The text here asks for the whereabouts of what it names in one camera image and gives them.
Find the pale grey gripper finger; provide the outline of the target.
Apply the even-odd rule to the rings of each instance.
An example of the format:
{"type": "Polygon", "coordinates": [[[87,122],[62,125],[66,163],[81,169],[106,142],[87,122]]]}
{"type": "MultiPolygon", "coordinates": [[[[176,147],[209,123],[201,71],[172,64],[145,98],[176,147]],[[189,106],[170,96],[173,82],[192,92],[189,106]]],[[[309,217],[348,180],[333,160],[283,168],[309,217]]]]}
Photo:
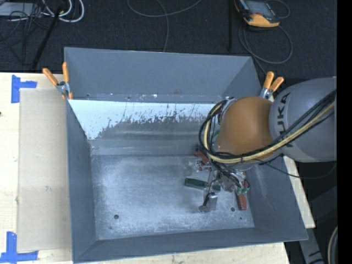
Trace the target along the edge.
{"type": "Polygon", "coordinates": [[[206,212],[210,212],[210,207],[208,205],[209,203],[209,194],[207,194],[205,197],[204,197],[204,200],[203,200],[203,203],[201,206],[198,207],[199,211],[202,212],[202,213],[206,213],[206,212]]]}
{"type": "Polygon", "coordinates": [[[207,209],[208,211],[215,211],[217,207],[218,195],[215,192],[210,192],[207,195],[207,209]]]}

